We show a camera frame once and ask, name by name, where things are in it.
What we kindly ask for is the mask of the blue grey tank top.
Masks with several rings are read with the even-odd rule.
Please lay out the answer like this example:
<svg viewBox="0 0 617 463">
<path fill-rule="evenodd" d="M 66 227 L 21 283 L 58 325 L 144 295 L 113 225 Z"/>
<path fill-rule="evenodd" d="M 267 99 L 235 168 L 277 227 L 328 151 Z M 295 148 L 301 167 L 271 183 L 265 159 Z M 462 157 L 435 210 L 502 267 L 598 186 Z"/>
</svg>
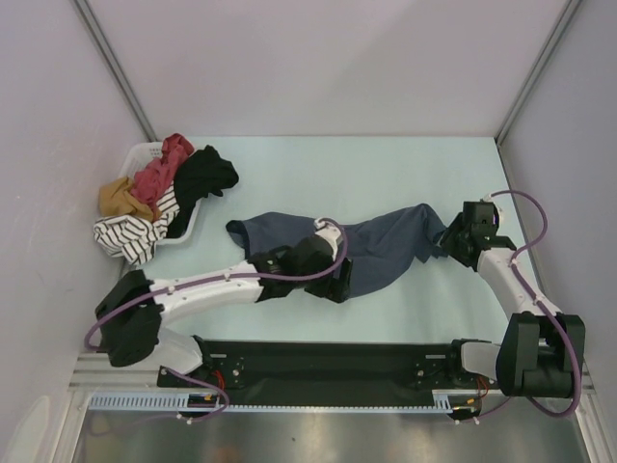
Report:
<svg viewBox="0 0 617 463">
<path fill-rule="evenodd" d="M 381 290 L 401 277 L 414 261 L 426 262 L 446 252 L 439 246 L 446 226 L 428 204 L 418 204 L 344 227 L 347 258 L 353 261 L 352 298 Z M 267 212 L 226 224 L 232 241 L 249 257 L 283 245 L 295 245 L 315 231 L 314 220 Z"/>
</svg>

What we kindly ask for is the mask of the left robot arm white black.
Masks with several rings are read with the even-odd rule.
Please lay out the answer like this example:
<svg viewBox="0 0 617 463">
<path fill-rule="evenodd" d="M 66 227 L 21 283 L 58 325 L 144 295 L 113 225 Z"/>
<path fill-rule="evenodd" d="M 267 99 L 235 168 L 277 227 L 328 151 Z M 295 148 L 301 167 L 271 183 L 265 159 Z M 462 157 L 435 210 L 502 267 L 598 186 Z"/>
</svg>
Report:
<svg viewBox="0 0 617 463">
<path fill-rule="evenodd" d="M 306 288 L 325 298 L 349 268 L 348 239 L 329 218 L 294 246 L 257 253 L 223 270 L 179 279 L 152 279 L 142 269 L 124 274 L 95 309 L 87 349 L 106 354 L 114 368 L 154 366 L 180 373 L 190 384 L 206 383 L 213 363 L 202 342 L 171 324 L 207 309 L 284 298 Z"/>
</svg>

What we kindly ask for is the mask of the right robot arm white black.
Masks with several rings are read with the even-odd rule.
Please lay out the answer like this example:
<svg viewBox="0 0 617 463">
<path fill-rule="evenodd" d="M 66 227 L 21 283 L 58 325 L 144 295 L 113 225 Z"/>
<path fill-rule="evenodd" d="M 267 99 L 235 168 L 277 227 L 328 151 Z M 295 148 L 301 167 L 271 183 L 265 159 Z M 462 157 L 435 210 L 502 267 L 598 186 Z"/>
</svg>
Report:
<svg viewBox="0 0 617 463">
<path fill-rule="evenodd" d="M 499 234 L 499 209 L 491 197 L 465 202 L 440 245 L 488 285 L 508 318 L 501 343 L 463 340 L 446 360 L 444 374 L 456 387 L 478 375 L 492 379 L 506 396 L 579 400 L 586 328 L 563 313 L 527 279 L 523 249 Z"/>
</svg>

